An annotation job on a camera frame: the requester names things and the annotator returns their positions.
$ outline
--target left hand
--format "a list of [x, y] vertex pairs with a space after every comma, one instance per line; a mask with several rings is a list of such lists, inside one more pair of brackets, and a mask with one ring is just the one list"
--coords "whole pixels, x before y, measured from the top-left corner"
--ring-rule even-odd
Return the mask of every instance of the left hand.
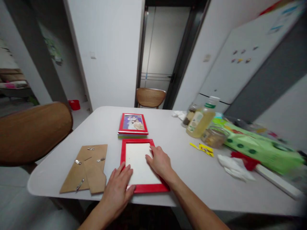
[[133, 196], [135, 185], [126, 190], [127, 184], [133, 174], [133, 169], [128, 165], [123, 171], [125, 162], [118, 169], [114, 169], [103, 197], [99, 204], [102, 215], [107, 219], [108, 224], [115, 220], [127, 206], [129, 200]]

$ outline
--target framed photo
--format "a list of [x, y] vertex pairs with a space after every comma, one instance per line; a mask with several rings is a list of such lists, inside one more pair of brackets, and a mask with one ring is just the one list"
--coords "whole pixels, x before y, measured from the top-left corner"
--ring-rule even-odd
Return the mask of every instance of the framed photo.
[[146, 162], [146, 154], [153, 156], [149, 148], [151, 145], [154, 146], [152, 139], [125, 139], [122, 141], [121, 164], [126, 162], [126, 165], [130, 164], [133, 169], [128, 186], [136, 185], [134, 193], [170, 191], [166, 182]]
[[148, 135], [144, 115], [123, 113], [118, 133]]

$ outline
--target wooden chair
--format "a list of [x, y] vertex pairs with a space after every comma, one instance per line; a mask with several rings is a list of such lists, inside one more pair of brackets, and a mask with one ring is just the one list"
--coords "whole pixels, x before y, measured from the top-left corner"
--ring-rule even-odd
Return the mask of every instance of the wooden chair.
[[166, 92], [161, 89], [150, 89], [150, 88], [138, 88], [137, 89], [137, 101], [138, 107], [144, 106], [149, 108], [159, 109], [166, 97]]
[[71, 111], [60, 102], [0, 118], [0, 166], [20, 166], [31, 174], [37, 166], [35, 162], [64, 140], [72, 127]]

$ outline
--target refrigerator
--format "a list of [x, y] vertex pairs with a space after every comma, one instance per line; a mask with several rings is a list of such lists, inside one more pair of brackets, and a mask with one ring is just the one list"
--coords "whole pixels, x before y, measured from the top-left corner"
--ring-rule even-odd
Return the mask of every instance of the refrigerator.
[[216, 112], [224, 113], [304, 11], [293, 1], [233, 29], [206, 76], [194, 103], [220, 98]]

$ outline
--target white table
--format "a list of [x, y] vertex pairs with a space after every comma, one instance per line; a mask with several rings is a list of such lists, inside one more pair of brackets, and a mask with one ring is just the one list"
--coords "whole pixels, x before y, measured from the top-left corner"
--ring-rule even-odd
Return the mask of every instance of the white table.
[[[297, 215], [298, 201], [253, 172], [254, 182], [243, 182], [227, 174], [218, 163], [217, 154], [230, 150], [214, 150], [215, 157], [190, 146], [198, 139], [185, 132], [170, 110], [104, 106], [96, 109], [76, 130], [40, 163], [30, 176], [28, 191], [37, 196], [100, 200], [89, 190], [60, 194], [61, 186], [83, 145], [108, 144], [104, 173], [110, 177], [120, 164], [122, 141], [117, 138], [122, 113], [144, 114], [148, 138], [161, 146], [171, 158], [172, 167], [187, 186], [212, 210], [249, 213]], [[132, 203], [178, 206], [173, 193], [134, 195]]]

